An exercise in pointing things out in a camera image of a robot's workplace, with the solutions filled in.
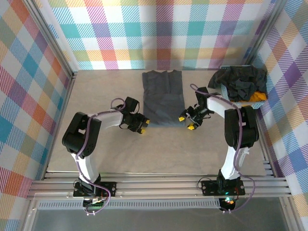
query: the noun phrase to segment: plaid fabric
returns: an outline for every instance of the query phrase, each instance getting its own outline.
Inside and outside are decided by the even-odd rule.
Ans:
[[[0,0],[0,31],[0,231],[14,231],[69,79],[22,0]]]
[[[43,6],[37,1],[80,69],[154,70],[240,64],[276,2],[49,0]]]
[[[260,113],[269,151],[308,230],[308,0],[288,1],[254,64],[269,73]]]

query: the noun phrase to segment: teal basket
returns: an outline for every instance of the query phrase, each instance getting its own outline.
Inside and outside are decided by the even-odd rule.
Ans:
[[[229,66],[221,66],[221,69],[227,69]],[[229,100],[228,97],[228,90],[225,87],[225,85],[220,85],[221,88],[221,94],[222,97],[226,100]],[[253,109],[258,109],[260,106],[262,106],[264,104],[265,101],[260,101],[260,102],[233,102],[236,106],[238,107],[244,107],[244,106],[252,106]]]

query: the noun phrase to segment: purple cable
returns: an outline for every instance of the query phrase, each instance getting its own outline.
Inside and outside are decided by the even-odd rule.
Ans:
[[[238,153],[239,153],[239,150],[240,150],[240,147],[241,147],[241,143],[242,143],[242,137],[243,137],[243,127],[242,127],[243,121],[242,121],[241,111],[240,111],[240,109],[239,109],[235,104],[231,103],[229,100],[226,100],[226,99],[224,99],[224,98],[221,98],[221,97],[219,97],[219,96],[217,96],[217,95],[213,95],[213,94],[210,94],[210,93],[205,93],[205,92],[199,91],[199,90],[198,90],[198,89],[199,89],[198,86],[195,85],[195,84],[193,84],[193,83],[190,85],[190,87],[191,87],[195,92],[198,92],[198,93],[200,93],[200,94],[202,94],[202,95],[209,95],[209,96],[211,96],[211,97],[214,97],[214,98],[216,98],[216,99],[219,99],[219,100],[222,100],[222,101],[226,102],[227,104],[231,105],[232,107],[234,107],[234,108],[236,109],[237,114],[238,114],[238,116],[239,116],[240,133],[239,133],[239,141],[238,141],[238,144],[237,144],[237,147],[236,147],[236,150],[235,150],[234,159],[233,159],[233,166],[234,166],[235,170],[238,171],[238,173],[239,173],[239,175],[240,175],[241,177],[250,179],[250,180],[252,181],[252,183],[253,183],[253,188],[252,188],[251,194],[249,195],[249,198],[244,202],[244,204],[242,204],[240,207],[238,207],[238,208],[232,210],[233,212],[238,211],[238,210],[240,210],[241,208],[243,208],[243,207],[251,200],[252,196],[253,196],[254,193],[255,193],[255,189],[256,189],[256,183],[255,183],[254,179],[252,179],[251,177],[248,177],[248,176],[244,176],[242,173],[240,173],[239,169],[238,169],[237,166],[236,166],[237,155],[238,155]]]
[[[97,113],[97,114],[95,114],[95,115],[90,116],[90,118],[88,119],[87,128],[86,128],[86,138],[85,138],[85,142],[83,143],[81,149],[79,150],[79,152],[78,152],[78,153],[76,154],[76,156],[75,156],[75,160],[76,160],[76,165],[77,165],[78,171],[79,171],[80,175],[83,176],[83,178],[87,181],[87,183],[90,184],[90,185],[93,185],[94,187],[98,187],[98,188],[100,188],[100,189],[102,189],[102,190],[105,190],[105,191],[108,193],[108,197],[107,197],[106,201],[104,202],[104,205],[103,205],[99,210],[97,210],[96,212],[93,211],[93,213],[89,213],[88,208],[86,208],[85,211],[87,212],[87,214],[93,214],[93,215],[95,215],[95,213],[99,213],[100,211],[102,211],[102,210],[107,206],[107,204],[109,203],[110,197],[111,197],[111,193],[110,193],[110,191],[109,191],[107,188],[105,188],[105,187],[103,187],[103,186],[101,186],[101,185],[98,185],[98,184],[94,184],[94,183],[92,183],[88,178],[85,177],[85,175],[84,175],[84,174],[82,173],[82,171],[81,171],[81,168],[80,168],[80,165],[79,165],[79,159],[78,159],[78,157],[81,155],[81,153],[83,152],[83,150],[84,150],[84,149],[86,148],[86,146],[87,146],[87,143],[88,143],[88,140],[89,140],[89,129],[90,129],[91,120],[94,119],[96,116],[99,116],[99,115],[103,115],[103,114],[107,114],[107,113],[115,113],[115,112],[121,111],[121,110],[125,107],[125,101],[124,101],[123,99],[121,99],[121,98],[115,98],[115,99],[112,100],[111,103],[110,103],[110,107],[111,107],[111,108],[112,108],[113,102],[116,101],[116,100],[121,100],[121,101],[123,101],[123,106],[120,107],[120,108],[118,108],[118,109],[116,109],[116,110],[114,110],[114,111],[99,112],[99,113]]]

